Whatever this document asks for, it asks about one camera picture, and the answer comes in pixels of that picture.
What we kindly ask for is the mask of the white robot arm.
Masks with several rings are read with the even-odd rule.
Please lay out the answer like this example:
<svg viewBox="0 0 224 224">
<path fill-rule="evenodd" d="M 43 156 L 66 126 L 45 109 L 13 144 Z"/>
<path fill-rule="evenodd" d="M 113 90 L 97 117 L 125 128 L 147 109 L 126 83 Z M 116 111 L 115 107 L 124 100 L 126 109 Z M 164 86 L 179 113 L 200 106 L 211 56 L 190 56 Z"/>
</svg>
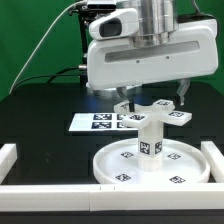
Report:
<svg viewBox="0 0 224 224">
<path fill-rule="evenodd" d="M 137 107 L 126 95 L 132 85 L 178 80 L 184 102 L 192 77 L 218 68 L 218 22 L 200 11 L 179 16 L 176 0 L 117 0 L 116 9 L 89 26 L 89 86 L 115 88 L 125 109 Z"/>
</svg>

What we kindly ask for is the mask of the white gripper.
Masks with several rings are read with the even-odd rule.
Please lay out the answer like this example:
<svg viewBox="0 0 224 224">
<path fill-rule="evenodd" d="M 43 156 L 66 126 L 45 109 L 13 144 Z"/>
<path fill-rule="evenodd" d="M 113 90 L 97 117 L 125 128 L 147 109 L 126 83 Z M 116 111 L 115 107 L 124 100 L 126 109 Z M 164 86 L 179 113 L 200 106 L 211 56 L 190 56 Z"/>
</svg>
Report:
<svg viewBox="0 0 224 224">
<path fill-rule="evenodd" d="M 92 41 L 87 54 L 88 83 L 94 90 L 116 88 L 129 112 L 134 101 L 123 86 L 178 80 L 179 104 L 192 77 L 211 75 L 218 68 L 216 37 L 218 24 L 214 19 L 181 23 L 163 45 L 136 48 L 129 38 Z"/>
</svg>

